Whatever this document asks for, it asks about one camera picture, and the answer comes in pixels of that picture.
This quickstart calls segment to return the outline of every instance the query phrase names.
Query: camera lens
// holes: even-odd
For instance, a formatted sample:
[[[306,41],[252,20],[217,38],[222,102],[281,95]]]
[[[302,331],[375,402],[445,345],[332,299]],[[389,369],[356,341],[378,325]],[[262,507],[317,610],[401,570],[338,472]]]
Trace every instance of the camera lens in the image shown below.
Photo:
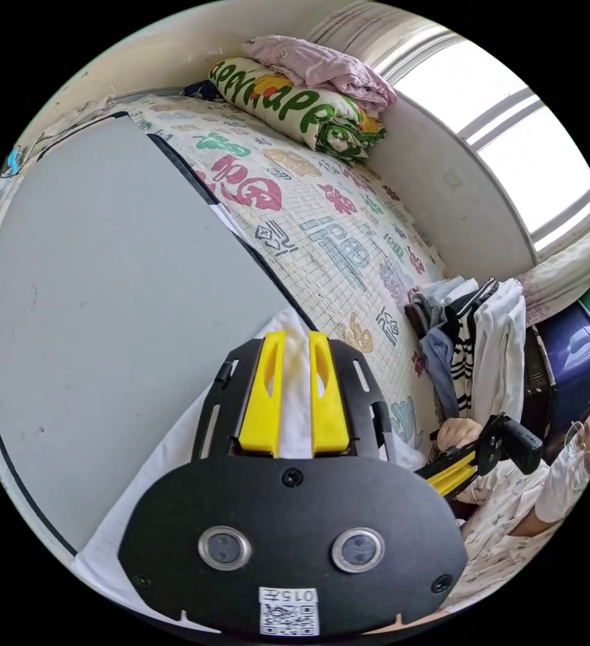
[[[216,570],[238,570],[250,559],[250,543],[231,527],[212,527],[198,540],[198,553]]]
[[[384,540],[375,530],[358,527],[337,537],[331,553],[340,570],[350,574],[367,572],[382,559]]]

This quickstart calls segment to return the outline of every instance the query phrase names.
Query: yellow bracket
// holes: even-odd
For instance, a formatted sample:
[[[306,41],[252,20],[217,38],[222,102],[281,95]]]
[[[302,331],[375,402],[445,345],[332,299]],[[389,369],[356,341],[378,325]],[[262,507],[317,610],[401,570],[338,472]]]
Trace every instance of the yellow bracket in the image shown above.
[[[427,482],[432,487],[435,487],[441,496],[448,495],[476,473],[476,467],[471,464],[475,456],[476,452],[470,453],[465,458],[447,467],[444,471],[427,478]]]
[[[308,339],[313,457],[320,453],[342,453],[348,448],[348,428],[328,337],[323,332],[311,332]],[[322,395],[318,376],[324,385]]]
[[[266,333],[239,434],[239,444],[244,451],[269,453],[273,458],[279,456],[285,345],[285,332]]]

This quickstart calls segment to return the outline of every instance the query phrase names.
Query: qr code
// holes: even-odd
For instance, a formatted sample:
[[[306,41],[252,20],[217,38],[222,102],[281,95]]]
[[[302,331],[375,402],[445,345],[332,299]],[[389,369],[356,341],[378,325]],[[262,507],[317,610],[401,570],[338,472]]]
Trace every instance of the qr code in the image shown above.
[[[284,637],[319,635],[317,604],[261,604],[261,634]]]

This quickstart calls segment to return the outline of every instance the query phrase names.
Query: label sticker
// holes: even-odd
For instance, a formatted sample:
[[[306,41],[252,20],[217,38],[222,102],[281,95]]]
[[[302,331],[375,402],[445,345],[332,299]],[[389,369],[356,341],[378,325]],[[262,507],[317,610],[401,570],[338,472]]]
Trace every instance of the label sticker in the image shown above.
[[[317,590],[313,587],[260,587],[261,635],[317,637],[320,618]]]

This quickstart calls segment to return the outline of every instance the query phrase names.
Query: pink cloth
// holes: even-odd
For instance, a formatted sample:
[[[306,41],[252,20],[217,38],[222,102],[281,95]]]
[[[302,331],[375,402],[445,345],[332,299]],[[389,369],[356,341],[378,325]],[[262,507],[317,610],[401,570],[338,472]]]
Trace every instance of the pink cloth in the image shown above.
[[[380,74],[358,59],[289,36],[259,36],[243,51],[255,61],[281,72],[295,86],[331,89],[350,96],[370,116],[377,116],[398,98]]]

